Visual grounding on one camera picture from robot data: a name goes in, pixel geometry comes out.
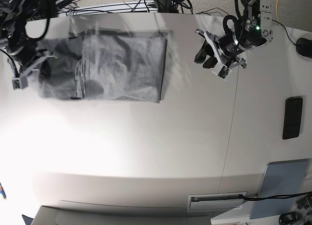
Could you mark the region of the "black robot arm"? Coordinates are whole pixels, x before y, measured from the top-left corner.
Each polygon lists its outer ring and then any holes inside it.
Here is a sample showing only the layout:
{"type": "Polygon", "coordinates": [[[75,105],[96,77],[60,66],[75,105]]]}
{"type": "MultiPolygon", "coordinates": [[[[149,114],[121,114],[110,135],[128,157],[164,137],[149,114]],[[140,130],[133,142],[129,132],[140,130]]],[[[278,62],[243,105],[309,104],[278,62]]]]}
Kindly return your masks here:
{"type": "Polygon", "coordinates": [[[234,0],[234,6],[236,16],[223,18],[224,35],[196,30],[205,41],[195,56],[195,63],[208,69],[217,63],[228,70],[238,66],[246,68],[246,60],[240,59],[239,55],[271,42],[272,0],[234,0]]]}
{"type": "Polygon", "coordinates": [[[7,55],[16,78],[39,58],[38,42],[45,38],[56,13],[56,0],[8,0],[0,8],[0,42],[5,48],[1,51],[7,55]],[[39,37],[29,37],[26,24],[36,17],[46,20],[44,32],[39,37]]]}

